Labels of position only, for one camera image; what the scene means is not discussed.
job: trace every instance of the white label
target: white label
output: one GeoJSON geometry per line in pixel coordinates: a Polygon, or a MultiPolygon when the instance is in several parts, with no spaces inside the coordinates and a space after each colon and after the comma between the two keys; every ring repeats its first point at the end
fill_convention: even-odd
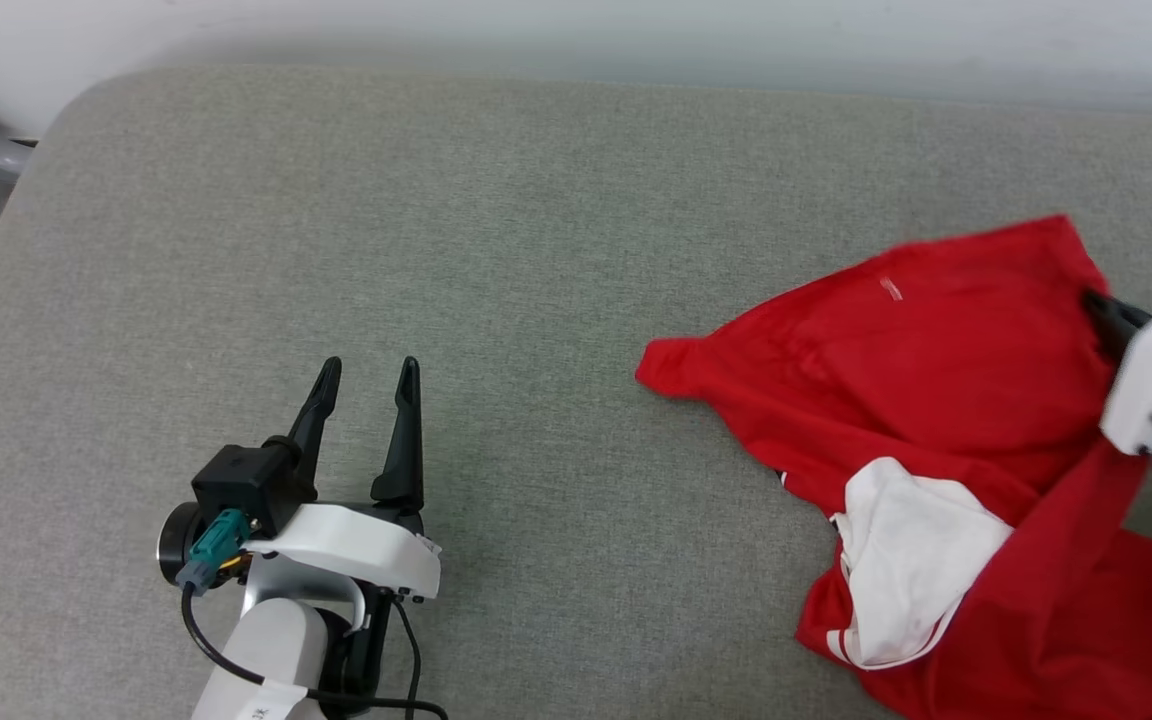
{"type": "Polygon", "coordinates": [[[301,685],[279,683],[278,680],[265,680],[259,691],[234,717],[234,720],[285,720],[296,707],[296,703],[305,699],[310,689],[301,685]]]}

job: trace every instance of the red shirt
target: red shirt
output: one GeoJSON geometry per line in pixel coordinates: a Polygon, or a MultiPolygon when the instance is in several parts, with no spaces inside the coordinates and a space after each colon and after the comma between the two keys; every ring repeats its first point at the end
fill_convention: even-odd
{"type": "MultiPolygon", "coordinates": [[[[929,655],[861,683],[907,717],[1152,719],[1152,541],[1119,528],[1149,461],[1098,420],[1114,367],[1082,293],[1105,279],[1063,217],[896,247],[707,338],[650,343],[637,379],[708,402],[826,515],[892,456],[955,479],[1015,528],[929,655]]],[[[799,641],[846,628],[838,569],[799,641]]]]}

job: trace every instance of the cable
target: cable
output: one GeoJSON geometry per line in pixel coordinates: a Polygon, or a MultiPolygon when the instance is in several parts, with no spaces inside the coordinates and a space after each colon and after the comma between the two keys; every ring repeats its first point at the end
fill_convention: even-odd
{"type": "Polygon", "coordinates": [[[243,560],[247,560],[247,553],[244,553],[244,555],[236,555],[229,560],[225,560],[220,563],[220,570],[233,568],[233,566],[238,564],[238,562],[242,562],[243,560]]]}
{"type": "MultiPolygon", "coordinates": [[[[399,615],[403,619],[403,626],[407,628],[408,639],[412,642],[412,651],[416,651],[416,638],[411,635],[411,626],[407,623],[407,614],[403,611],[399,611],[399,615]]],[[[221,669],[227,670],[232,675],[238,676],[238,679],[247,680],[248,683],[262,684],[265,682],[265,676],[259,673],[252,673],[242,665],[237,665],[228,657],[221,655],[221,652],[212,646],[207,638],[202,637],[202,630],[198,629],[198,621],[194,617],[194,584],[185,583],[180,592],[180,619],[184,620],[184,628],[189,631],[189,638],[194,639],[194,644],[198,646],[198,650],[207,657],[207,660],[215,662],[221,669]]],[[[419,669],[419,660],[414,665],[414,669],[419,669]]],[[[415,675],[412,682],[411,694],[416,692],[415,688],[415,675]]],[[[320,689],[310,688],[308,689],[306,696],[310,700],[326,702],[329,705],[366,705],[370,707],[396,707],[407,710],[408,717],[410,717],[417,710],[424,710],[431,715],[438,717],[439,720],[448,720],[447,711],[442,707],[434,705],[433,702],[420,702],[416,700],[415,697],[408,697],[407,700],[400,700],[399,698],[391,697],[362,697],[356,696],[356,694],[329,694],[320,691],[320,689]]]]}
{"type": "MultiPolygon", "coordinates": [[[[403,604],[394,602],[394,609],[397,611],[399,617],[403,619],[403,629],[407,630],[407,642],[412,644],[412,683],[411,687],[407,688],[407,699],[416,702],[416,685],[420,683],[420,646],[416,644],[416,632],[412,632],[411,620],[407,619],[407,611],[403,609],[403,604]]],[[[408,707],[403,718],[412,720],[415,715],[416,711],[408,707]]]]}

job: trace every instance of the clothing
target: clothing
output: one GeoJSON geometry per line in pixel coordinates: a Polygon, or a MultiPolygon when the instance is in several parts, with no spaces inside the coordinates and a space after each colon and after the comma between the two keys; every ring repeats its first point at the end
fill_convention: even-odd
{"type": "MultiPolygon", "coordinates": [[[[1081,305],[1105,279],[1063,217],[896,247],[707,338],[650,343],[637,379],[698,397],[827,516],[878,457],[963,484],[1015,528],[924,657],[861,683],[905,717],[1152,719],[1152,541],[1120,529],[1149,461],[1098,419],[1114,367],[1081,305]]],[[[841,564],[799,642],[855,607],[841,564]]]]}
{"type": "Polygon", "coordinates": [[[1011,533],[963,483],[916,478],[892,457],[847,480],[846,511],[831,520],[852,615],[826,632],[826,644],[838,660],[867,670],[931,652],[1011,533]]]}

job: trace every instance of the gray fabric surface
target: gray fabric surface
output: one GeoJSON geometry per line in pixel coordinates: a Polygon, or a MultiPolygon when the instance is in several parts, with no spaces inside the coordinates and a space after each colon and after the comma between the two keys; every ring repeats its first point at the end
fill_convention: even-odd
{"type": "MultiPolygon", "coordinates": [[[[424,369],[447,552],[412,616],[453,719],[890,717],[793,639],[826,521],[636,361],[893,242],[1051,211],[1152,306],[1152,118],[340,69],[97,88],[0,223],[0,717],[188,717],[210,667],[157,530],[331,354],[326,500],[366,495],[399,363],[424,369]]],[[[237,611],[226,588],[200,621],[237,611]]]]}

